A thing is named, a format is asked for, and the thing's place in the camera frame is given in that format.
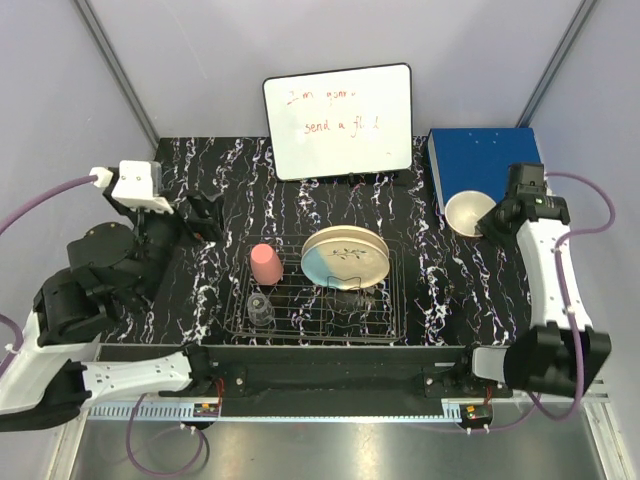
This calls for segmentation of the small whiteboard with red writing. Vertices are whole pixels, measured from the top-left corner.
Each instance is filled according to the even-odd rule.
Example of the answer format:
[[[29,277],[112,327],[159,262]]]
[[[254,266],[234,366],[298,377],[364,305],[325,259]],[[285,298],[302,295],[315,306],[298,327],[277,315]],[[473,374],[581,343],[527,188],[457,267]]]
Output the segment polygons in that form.
[[[404,170],[412,160],[406,63],[271,77],[262,84],[282,181]]]

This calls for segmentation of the pink plastic cup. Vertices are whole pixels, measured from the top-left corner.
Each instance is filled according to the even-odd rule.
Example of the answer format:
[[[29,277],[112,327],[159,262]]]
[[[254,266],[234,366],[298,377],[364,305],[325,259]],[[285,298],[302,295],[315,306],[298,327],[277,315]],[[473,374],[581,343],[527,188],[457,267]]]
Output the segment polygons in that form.
[[[265,243],[255,245],[250,252],[250,266],[260,285],[275,285],[283,277],[284,268],[276,250]]]

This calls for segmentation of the pink and cream plate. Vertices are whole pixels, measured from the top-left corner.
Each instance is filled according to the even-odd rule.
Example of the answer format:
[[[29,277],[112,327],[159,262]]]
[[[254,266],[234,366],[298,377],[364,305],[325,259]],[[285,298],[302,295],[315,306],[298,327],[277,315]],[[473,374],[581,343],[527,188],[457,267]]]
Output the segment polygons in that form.
[[[389,252],[389,247],[385,240],[377,233],[354,225],[337,225],[327,227],[325,231],[331,235],[338,237],[349,237],[357,240],[365,241],[375,245],[381,251]]]

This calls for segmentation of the blue binder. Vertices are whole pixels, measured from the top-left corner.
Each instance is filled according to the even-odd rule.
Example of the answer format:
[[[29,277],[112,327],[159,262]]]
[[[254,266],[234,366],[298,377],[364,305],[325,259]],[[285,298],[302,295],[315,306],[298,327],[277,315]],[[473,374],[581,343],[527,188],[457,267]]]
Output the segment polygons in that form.
[[[530,128],[433,128],[427,153],[439,213],[466,190],[501,201],[509,166],[541,161]]]

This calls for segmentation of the blue and cream plate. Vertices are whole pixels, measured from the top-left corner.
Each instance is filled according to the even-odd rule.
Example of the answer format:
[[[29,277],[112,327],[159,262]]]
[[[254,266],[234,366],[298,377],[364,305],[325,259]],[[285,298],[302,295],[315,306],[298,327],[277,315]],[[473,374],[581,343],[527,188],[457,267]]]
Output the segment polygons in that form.
[[[322,229],[303,244],[301,269],[315,285],[357,290],[382,282],[390,271],[389,252],[371,243],[331,235]]]

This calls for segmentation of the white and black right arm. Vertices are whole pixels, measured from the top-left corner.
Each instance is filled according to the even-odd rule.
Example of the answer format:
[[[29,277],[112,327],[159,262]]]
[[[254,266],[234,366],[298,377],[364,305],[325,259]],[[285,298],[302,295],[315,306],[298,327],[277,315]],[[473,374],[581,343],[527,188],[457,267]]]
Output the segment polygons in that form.
[[[476,347],[454,371],[454,384],[476,396],[491,381],[522,390],[580,399],[611,353],[580,298],[569,241],[576,236],[564,198],[550,194],[540,163],[508,169],[504,198],[478,222],[491,242],[518,248],[528,280],[528,330],[507,347]]]

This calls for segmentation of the clear drinking glass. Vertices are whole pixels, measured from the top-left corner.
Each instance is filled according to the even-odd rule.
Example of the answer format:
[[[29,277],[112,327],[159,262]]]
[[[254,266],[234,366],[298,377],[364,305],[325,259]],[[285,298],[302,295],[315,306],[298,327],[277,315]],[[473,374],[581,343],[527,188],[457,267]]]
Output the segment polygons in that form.
[[[274,321],[274,308],[268,297],[256,292],[247,300],[247,316],[257,327],[264,327]]]

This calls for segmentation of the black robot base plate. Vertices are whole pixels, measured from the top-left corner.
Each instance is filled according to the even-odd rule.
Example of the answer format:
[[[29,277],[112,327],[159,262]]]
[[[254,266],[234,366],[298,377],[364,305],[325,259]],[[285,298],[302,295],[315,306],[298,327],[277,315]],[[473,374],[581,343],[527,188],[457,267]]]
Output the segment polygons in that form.
[[[140,394],[166,401],[222,398],[225,420],[428,421],[454,400],[481,403],[510,390],[470,373],[463,347],[193,346],[204,377],[176,392],[151,386],[150,374],[107,401]]]

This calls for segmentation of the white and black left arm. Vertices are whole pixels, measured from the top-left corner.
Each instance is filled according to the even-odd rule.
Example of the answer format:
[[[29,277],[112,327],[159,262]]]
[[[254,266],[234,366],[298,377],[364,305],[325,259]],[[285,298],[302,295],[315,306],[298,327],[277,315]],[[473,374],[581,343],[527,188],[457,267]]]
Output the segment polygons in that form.
[[[207,349],[194,343],[156,360],[94,359],[100,336],[122,319],[119,308],[142,312],[152,305],[179,246],[221,238],[222,196],[187,195],[187,217],[130,209],[110,189],[103,196],[133,225],[105,222],[91,228],[68,245],[68,267],[35,295],[23,333],[1,364],[4,432],[57,427],[96,404],[127,396],[223,391]]]

